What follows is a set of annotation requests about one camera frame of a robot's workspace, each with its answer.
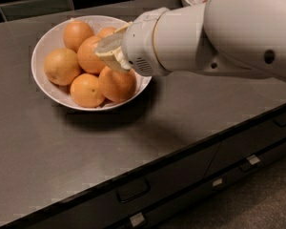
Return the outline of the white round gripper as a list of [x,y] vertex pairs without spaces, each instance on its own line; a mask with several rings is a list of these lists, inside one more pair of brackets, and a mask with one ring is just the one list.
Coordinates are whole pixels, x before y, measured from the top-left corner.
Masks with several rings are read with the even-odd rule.
[[168,75],[170,72],[160,64],[154,46],[156,24],[166,11],[160,8],[142,13],[104,37],[94,53],[108,67],[121,73],[128,73],[133,67],[142,76]]

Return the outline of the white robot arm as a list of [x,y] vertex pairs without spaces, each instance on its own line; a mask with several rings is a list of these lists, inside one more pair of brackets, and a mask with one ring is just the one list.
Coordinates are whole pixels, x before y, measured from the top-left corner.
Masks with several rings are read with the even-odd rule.
[[123,73],[286,82],[286,0],[206,0],[150,10],[102,39],[95,53]]

